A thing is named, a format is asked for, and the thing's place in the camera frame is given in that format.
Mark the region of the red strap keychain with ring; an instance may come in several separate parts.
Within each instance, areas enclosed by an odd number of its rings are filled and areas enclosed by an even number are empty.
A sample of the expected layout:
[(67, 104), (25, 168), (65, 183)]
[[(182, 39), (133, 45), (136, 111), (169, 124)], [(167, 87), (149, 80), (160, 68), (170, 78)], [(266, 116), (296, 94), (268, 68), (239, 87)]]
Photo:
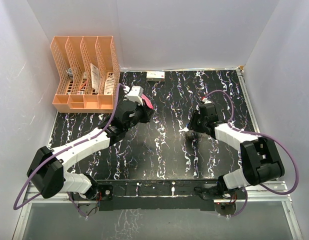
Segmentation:
[(149, 98), (146, 95), (142, 94), (141, 98), (144, 100), (145, 104), (147, 105), (147, 107), (149, 109), (152, 109), (152, 110), (154, 109), (151, 101), (149, 100)]

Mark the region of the silver key with blue tag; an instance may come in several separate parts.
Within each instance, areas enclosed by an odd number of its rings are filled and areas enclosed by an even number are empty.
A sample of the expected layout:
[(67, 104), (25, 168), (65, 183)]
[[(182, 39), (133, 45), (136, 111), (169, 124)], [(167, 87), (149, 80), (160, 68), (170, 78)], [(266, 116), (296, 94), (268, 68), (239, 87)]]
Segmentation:
[(179, 132), (181, 133), (181, 132), (188, 132), (189, 131), (189, 129), (187, 128), (187, 127), (185, 127), (185, 128), (183, 128), (183, 129), (180, 129), (179, 130)]

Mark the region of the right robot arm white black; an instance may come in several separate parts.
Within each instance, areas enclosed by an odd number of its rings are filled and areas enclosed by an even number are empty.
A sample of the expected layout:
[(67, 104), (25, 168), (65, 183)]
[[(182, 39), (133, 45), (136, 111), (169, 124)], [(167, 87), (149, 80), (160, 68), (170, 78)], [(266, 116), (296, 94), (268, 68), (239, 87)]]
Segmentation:
[(204, 103), (194, 110), (188, 129), (207, 134), (238, 151), (241, 168), (218, 177), (215, 187), (209, 189), (222, 198), (230, 198), (236, 189), (256, 186), (282, 177), (285, 168), (273, 140), (234, 130), (228, 123), (219, 120), (215, 105)]

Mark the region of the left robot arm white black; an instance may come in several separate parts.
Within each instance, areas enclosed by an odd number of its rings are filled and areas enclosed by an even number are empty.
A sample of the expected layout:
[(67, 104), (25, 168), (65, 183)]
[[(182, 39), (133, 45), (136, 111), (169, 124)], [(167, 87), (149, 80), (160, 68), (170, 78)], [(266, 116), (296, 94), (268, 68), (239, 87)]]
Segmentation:
[(149, 123), (153, 113), (152, 104), (145, 100), (142, 104), (123, 100), (115, 113), (90, 133), (54, 149), (41, 147), (27, 176), (45, 199), (58, 193), (72, 192), (91, 200), (97, 196), (98, 183), (87, 173), (70, 173), (69, 168), (93, 153), (120, 142), (138, 123)]

